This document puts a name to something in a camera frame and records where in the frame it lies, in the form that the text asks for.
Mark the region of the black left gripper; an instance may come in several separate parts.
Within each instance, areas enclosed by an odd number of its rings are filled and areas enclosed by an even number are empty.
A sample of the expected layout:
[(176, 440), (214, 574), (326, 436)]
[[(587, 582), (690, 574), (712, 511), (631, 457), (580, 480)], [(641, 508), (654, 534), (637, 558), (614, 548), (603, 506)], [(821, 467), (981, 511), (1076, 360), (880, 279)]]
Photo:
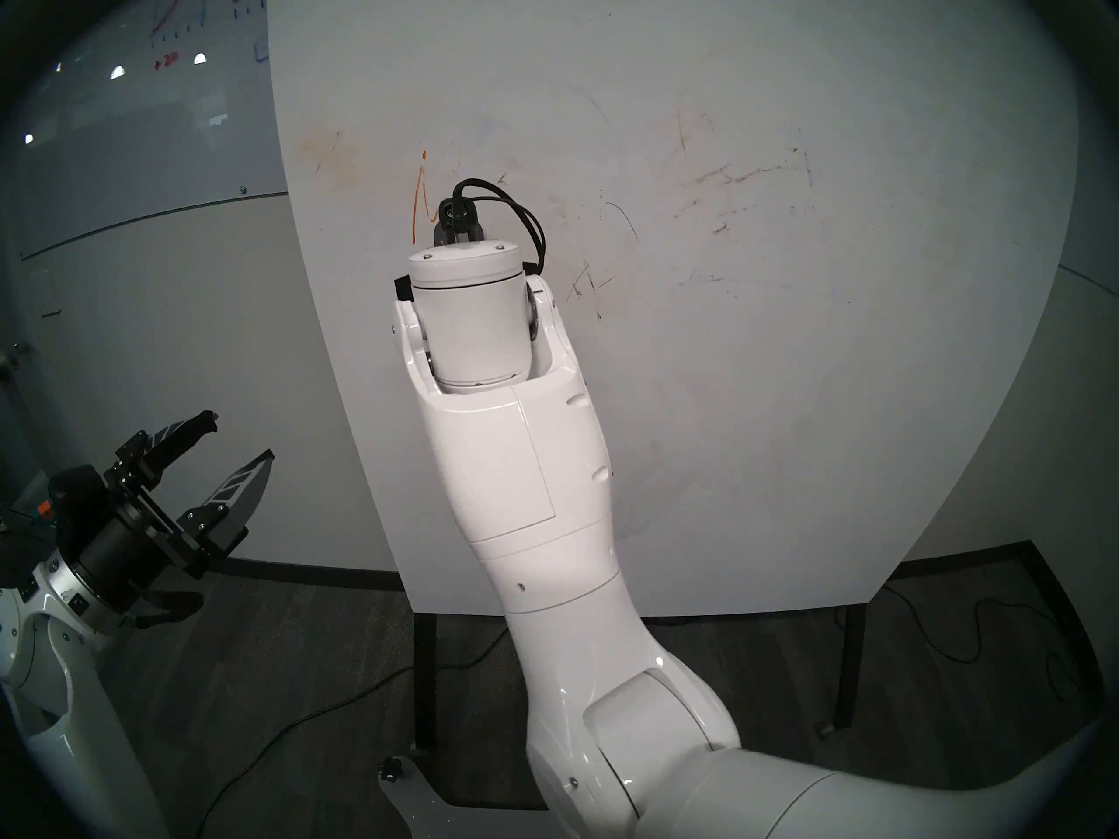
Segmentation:
[[(166, 469), (217, 431), (217, 420), (216, 412), (203, 411), (153, 435), (138, 431), (117, 447), (117, 486), (156, 489)], [(179, 517), (189, 576), (203, 576), (247, 537), (273, 462), (273, 451), (262, 452)], [(152, 590), (170, 560), (150, 530), (151, 518), (111, 492), (101, 478), (65, 479), (65, 564), (85, 590), (116, 615), (128, 615), (140, 601), (154, 607), (156, 615), (196, 614), (204, 606), (203, 594)]]

